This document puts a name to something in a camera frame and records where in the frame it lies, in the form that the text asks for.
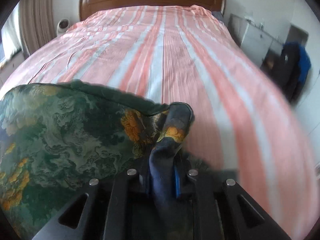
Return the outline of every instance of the curtain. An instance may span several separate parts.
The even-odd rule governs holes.
[[[52,0],[21,0],[19,3],[22,50],[29,56],[55,37]]]
[[[19,4],[13,9],[7,21],[1,29],[2,45],[5,59],[9,60],[11,55],[21,48],[19,30]]]

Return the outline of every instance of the metal screw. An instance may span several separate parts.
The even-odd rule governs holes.
[[[91,185],[91,186],[95,186],[95,185],[97,185],[99,183],[99,180],[98,179],[90,179],[90,181],[89,181],[89,184]]]
[[[197,176],[198,175],[198,171],[197,170],[189,170],[189,175],[190,176]]]
[[[128,170],[127,170],[127,174],[128,174],[129,176],[136,175],[136,174],[137,174],[137,170],[136,170],[136,169],[128,169]]]
[[[227,179],[226,180],[227,185],[229,186],[234,186],[236,184],[236,182],[234,181],[234,179]]]

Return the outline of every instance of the pink striped bedsheet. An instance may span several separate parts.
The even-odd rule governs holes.
[[[97,12],[21,64],[0,97],[20,84],[72,79],[190,104],[187,150],[214,169],[238,170],[242,187],[292,239],[319,217],[312,152],[289,105],[204,8]]]

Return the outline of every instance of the green patterned cloth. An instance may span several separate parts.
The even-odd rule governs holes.
[[[173,111],[177,104],[186,107]],[[21,239],[91,178],[127,169],[164,137],[182,143],[191,120],[164,126],[170,107],[81,81],[9,91],[0,102],[0,198]]]

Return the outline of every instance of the window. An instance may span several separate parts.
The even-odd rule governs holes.
[[[17,4],[1,29],[1,59],[4,53],[5,59],[10,60],[12,55],[21,48],[18,13],[19,5]]]
[[[4,59],[5,59],[5,56],[4,56],[4,50],[2,45],[1,33],[0,33],[0,62],[2,62]]]

